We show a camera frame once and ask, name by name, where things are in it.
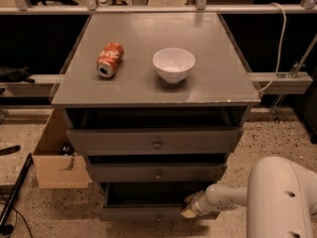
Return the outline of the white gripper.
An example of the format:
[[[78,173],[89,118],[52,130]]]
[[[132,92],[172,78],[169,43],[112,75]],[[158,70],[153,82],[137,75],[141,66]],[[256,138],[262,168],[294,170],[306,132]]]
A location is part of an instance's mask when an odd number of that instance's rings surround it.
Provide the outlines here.
[[[181,210],[184,218],[195,218],[196,216],[204,216],[210,214],[215,207],[209,203],[204,193],[194,194],[190,206],[187,205]]]

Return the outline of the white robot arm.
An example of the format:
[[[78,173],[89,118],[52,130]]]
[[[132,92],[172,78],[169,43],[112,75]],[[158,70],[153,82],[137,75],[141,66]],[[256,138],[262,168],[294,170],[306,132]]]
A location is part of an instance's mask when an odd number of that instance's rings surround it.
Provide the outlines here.
[[[247,209],[247,238],[313,238],[317,174],[281,157],[259,160],[246,186],[215,183],[185,198],[185,218]]]

